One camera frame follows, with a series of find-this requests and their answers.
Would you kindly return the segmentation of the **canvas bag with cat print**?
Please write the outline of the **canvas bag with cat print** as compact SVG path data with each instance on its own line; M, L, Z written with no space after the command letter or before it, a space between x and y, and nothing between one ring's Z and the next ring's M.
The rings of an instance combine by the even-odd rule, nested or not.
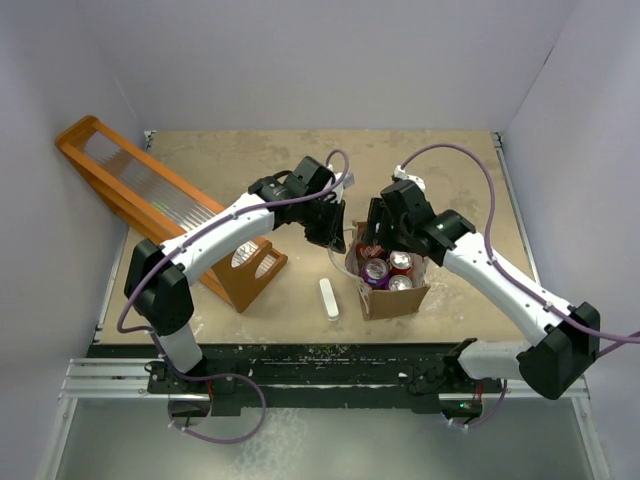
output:
M344 228L352 242L343 260L332 250L329 259L336 269L355 283L363 319L383 320L416 314L430 285L426 280L427 258L401 251L384 250L362 241L365 224Z

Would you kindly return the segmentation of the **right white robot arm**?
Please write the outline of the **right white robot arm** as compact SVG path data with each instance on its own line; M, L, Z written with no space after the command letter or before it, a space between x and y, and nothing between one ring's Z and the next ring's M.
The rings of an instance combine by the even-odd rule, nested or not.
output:
M457 275L506 315L521 342L471 338L446 357L446 383L467 391L488 378L521 380L542 397L560 398L597 360L600 314L547 290L498 253L454 210L435 213L420 187L397 180L369 205L363 240L416 254Z

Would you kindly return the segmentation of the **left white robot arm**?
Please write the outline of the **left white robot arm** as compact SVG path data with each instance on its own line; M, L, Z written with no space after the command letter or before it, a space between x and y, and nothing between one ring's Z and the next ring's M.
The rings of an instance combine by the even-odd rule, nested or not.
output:
M206 378L203 353L189 326L191 285L248 241L291 223L303 227L309 243L344 252L342 195L352 178L347 169L336 173L329 163L306 156L294 170L258 179L197 228L161 244L146 239L135 246L125 308L146 319L143 329L173 365L171 381L182 391L198 390Z

